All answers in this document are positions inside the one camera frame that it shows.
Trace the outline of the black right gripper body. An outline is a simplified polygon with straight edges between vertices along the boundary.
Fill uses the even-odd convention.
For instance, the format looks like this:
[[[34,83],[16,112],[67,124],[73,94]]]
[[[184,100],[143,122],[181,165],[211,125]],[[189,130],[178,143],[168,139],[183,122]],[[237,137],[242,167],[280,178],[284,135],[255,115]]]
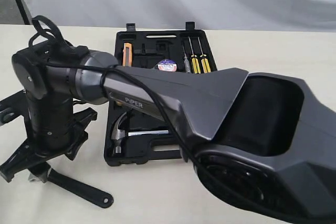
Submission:
[[[27,95],[27,105],[33,138],[30,140],[34,149],[50,159],[66,155],[73,160],[83,143],[88,139],[88,133],[71,135],[69,119],[74,113],[73,99],[67,95],[48,95],[36,99]]]

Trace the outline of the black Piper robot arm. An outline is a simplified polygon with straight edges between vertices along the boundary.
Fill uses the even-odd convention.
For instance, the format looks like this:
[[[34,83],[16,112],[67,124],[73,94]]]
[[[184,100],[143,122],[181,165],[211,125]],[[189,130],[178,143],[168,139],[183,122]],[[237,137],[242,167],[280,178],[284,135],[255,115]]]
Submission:
[[[204,187],[243,210],[291,223],[335,223],[335,112],[301,79],[230,68],[206,74],[123,67],[85,46],[26,48],[12,56],[23,86],[5,109],[27,139],[1,165],[11,181],[47,161],[74,159],[92,109],[114,100],[167,123]]]

